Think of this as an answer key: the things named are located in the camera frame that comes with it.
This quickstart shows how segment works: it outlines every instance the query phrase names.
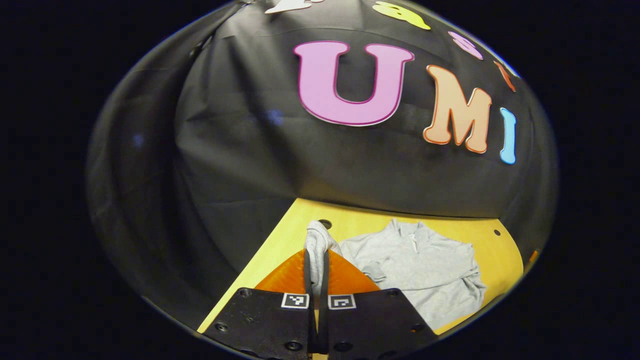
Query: yellow letter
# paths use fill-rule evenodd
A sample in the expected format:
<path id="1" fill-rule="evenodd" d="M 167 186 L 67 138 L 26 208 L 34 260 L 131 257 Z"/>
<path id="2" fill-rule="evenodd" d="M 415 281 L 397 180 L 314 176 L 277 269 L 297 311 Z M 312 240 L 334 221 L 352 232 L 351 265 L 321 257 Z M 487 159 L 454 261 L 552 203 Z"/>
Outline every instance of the yellow letter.
<path id="1" fill-rule="evenodd" d="M 424 23 L 422 17 L 415 12 L 400 7 L 398 5 L 385 3 L 383 1 L 376 1 L 377 5 L 373 6 L 373 10 L 395 19 L 404 20 L 411 25 L 417 26 L 420 29 L 431 30 L 431 28 Z"/>
<path id="2" fill-rule="evenodd" d="M 456 145 L 460 145 L 471 131 L 465 145 L 467 149 L 482 154 L 486 151 L 486 133 L 489 128 L 491 97 L 484 90 L 475 88 L 467 103 L 458 78 L 436 65 L 427 66 L 427 72 L 436 82 L 436 105 L 431 126 L 422 136 L 431 143 L 445 144 L 451 140 L 449 117 L 453 123 Z"/>

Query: pink letter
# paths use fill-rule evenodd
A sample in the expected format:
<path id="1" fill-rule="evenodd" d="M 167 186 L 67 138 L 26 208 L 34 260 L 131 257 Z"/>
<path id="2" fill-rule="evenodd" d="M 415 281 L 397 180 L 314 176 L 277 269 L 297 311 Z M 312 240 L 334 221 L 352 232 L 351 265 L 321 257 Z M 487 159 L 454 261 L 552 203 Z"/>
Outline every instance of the pink letter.
<path id="1" fill-rule="evenodd" d="M 453 31 L 449 31 L 449 35 L 453 37 L 453 42 L 460 46 L 460 49 L 463 49 L 464 51 L 475 56 L 476 58 L 479 58 L 480 60 L 483 59 L 482 54 L 478 51 L 478 49 L 476 49 L 476 46 L 471 41 L 463 38 L 460 34 L 456 34 Z"/>
<path id="2" fill-rule="evenodd" d="M 349 51 L 347 44 L 307 42 L 293 49 L 300 57 L 300 101 L 311 115 L 334 124 L 366 126 L 383 122 L 396 112 L 402 94 L 404 63 L 412 61 L 413 54 L 381 44 L 369 44 L 364 49 L 376 58 L 376 77 L 373 94 L 362 102 L 345 100 L 335 89 L 338 59 Z"/>

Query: black fabric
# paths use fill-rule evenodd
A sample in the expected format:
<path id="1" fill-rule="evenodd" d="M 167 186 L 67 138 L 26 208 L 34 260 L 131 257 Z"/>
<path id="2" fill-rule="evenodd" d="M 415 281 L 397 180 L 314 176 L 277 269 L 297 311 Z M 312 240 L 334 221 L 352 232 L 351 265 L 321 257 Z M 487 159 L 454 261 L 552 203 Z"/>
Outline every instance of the black fabric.
<path id="1" fill-rule="evenodd" d="M 557 197 L 557 155 L 541 106 L 521 79 L 513 76 L 517 91 L 509 89 L 490 53 L 480 49 L 479 61 L 459 49 L 447 33 L 457 29 L 425 17 L 432 27 L 426 33 L 375 12 L 373 4 L 344 1 L 265 16 L 270 3 L 259 1 L 226 21 L 198 56 L 175 123 L 186 181 L 206 228 L 216 232 L 224 219 L 236 221 L 249 209 L 238 204 L 237 213 L 225 215 L 225 209 L 216 211 L 218 204 L 304 197 L 422 215 L 501 218 L 528 259 L 547 239 Z M 367 127 L 329 124 L 307 113 L 292 50 L 317 40 L 349 44 L 339 60 L 337 91 L 352 101 L 366 100 L 372 91 L 375 61 L 365 45 L 411 51 L 415 59 L 405 65 L 396 113 Z M 491 95 L 484 154 L 422 139 L 435 105 L 435 83 L 426 72 L 431 64 L 453 72 L 467 98 L 474 88 Z M 518 121 L 513 165 L 499 157 L 500 107 Z M 234 267 L 244 265 L 237 262 L 235 236 L 216 239 L 230 249 L 227 258 L 237 259 Z M 244 242 L 243 250 L 257 250 L 255 242 Z"/>
<path id="2" fill-rule="evenodd" d="M 90 213 L 107 255 L 141 296 L 194 329 L 236 273 L 213 244 L 211 262 L 189 258 L 202 237 L 185 245 L 176 221 L 173 109 L 190 50 L 242 5 L 224 6 L 148 53 L 105 104 L 87 159 Z M 218 280 L 196 289 L 203 266 Z"/>

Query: yellow table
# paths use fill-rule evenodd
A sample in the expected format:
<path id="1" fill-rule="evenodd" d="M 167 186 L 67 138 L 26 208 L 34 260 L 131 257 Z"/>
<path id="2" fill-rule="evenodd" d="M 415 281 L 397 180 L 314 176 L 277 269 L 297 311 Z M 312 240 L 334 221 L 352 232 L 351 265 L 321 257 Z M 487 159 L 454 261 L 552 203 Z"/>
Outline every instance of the yellow table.
<path id="1" fill-rule="evenodd" d="M 496 296 L 507 292 L 522 276 L 523 265 L 520 252 L 511 235 L 498 219 L 427 217 L 296 199 L 262 247 L 204 319 L 198 332 L 204 333 L 207 330 L 238 288 L 254 288 L 280 263 L 301 250 L 305 244 L 307 226 L 312 220 L 329 220 L 332 223 L 329 233 L 340 243 L 354 236 L 378 232 L 393 218 L 400 222 L 421 221 L 448 238 L 472 243 L 476 251 L 476 261 L 480 267 L 482 282 L 487 286 L 483 307 Z M 500 235 L 495 234 L 494 230 L 498 230 Z M 441 334 L 471 315 L 462 316 L 433 331 Z M 314 359 L 326 359 L 326 356 L 318 357 L 317 355 L 314 354 Z"/>

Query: orange letter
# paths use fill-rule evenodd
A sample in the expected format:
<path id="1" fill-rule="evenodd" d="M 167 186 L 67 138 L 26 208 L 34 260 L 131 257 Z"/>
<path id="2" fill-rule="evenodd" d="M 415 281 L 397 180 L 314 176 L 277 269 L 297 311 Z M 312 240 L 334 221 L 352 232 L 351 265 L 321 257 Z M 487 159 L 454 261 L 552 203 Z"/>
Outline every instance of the orange letter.
<path id="1" fill-rule="evenodd" d="M 460 145 L 471 131 L 465 145 L 467 149 L 482 154 L 486 151 L 486 132 L 489 127 L 491 97 L 484 90 L 475 88 L 466 102 L 458 78 L 436 65 L 427 66 L 427 72 L 436 82 L 436 106 L 431 126 L 422 136 L 431 143 L 445 144 L 451 140 L 449 117 L 453 123 L 456 145 Z"/>
<path id="2" fill-rule="evenodd" d="M 493 63 L 498 65 L 498 69 L 500 69 L 500 73 L 502 74 L 502 77 L 506 81 L 507 85 L 509 85 L 509 88 L 511 89 L 511 91 L 516 92 L 516 88 L 513 86 L 513 83 L 511 82 L 511 78 L 509 77 L 509 74 L 507 73 L 507 71 L 504 70 L 504 67 L 502 66 L 502 64 L 495 60 L 493 61 Z"/>

